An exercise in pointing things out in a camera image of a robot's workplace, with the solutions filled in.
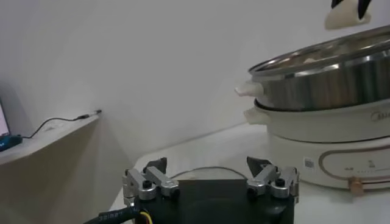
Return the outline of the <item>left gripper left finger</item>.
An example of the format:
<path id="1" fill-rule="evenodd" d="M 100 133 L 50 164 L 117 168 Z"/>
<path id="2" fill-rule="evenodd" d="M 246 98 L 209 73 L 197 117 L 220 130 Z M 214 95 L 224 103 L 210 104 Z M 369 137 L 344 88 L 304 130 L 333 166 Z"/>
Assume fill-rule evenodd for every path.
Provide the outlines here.
<path id="1" fill-rule="evenodd" d="M 152 201 L 158 195 L 176 201 L 180 196 L 177 180 L 166 176 L 167 158 L 149 161 L 141 170 L 126 169 L 122 176 L 122 194 L 124 204 L 128 207 L 135 200 Z"/>

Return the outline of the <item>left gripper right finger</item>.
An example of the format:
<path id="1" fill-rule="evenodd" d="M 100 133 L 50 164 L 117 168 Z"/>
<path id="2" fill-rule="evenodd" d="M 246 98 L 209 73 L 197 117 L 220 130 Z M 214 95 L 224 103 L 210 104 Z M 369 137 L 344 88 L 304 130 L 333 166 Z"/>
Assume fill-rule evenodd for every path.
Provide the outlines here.
<path id="1" fill-rule="evenodd" d="M 299 199 L 300 174 L 295 167 L 278 167 L 269 160 L 247 157 L 252 178 L 246 181 L 247 195 L 251 200 L 270 194 L 277 199 Z"/>

